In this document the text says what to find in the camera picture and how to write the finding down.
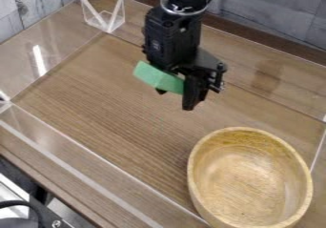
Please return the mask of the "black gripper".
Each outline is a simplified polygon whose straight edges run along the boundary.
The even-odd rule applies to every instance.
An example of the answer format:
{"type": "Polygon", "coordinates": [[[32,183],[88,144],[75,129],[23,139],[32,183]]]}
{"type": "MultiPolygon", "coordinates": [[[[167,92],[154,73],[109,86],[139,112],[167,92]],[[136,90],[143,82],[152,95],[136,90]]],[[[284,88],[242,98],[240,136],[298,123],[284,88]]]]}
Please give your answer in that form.
{"type": "Polygon", "coordinates": [[[192,111],[204,101],[207,91],[224,90],[228,66],[200,48],[206,6],[159,4],[144,19],[143,51],[151,65],[168,74],[186,76],[182,109],[192,111]]]}

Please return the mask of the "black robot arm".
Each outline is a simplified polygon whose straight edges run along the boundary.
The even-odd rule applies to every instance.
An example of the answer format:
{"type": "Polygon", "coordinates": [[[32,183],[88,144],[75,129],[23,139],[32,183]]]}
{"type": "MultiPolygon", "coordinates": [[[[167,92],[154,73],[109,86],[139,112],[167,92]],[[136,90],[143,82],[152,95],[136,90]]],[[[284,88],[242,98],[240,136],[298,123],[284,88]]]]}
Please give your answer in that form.
{"type": "Polygon", "coordinates": [[[144,19],[143,53],[150,64],[184,76],[182,109],[192,111],[208,91],[223,90],[227,64],[200,47],[203,16],[211,0],[160,0],[144,19]]]}

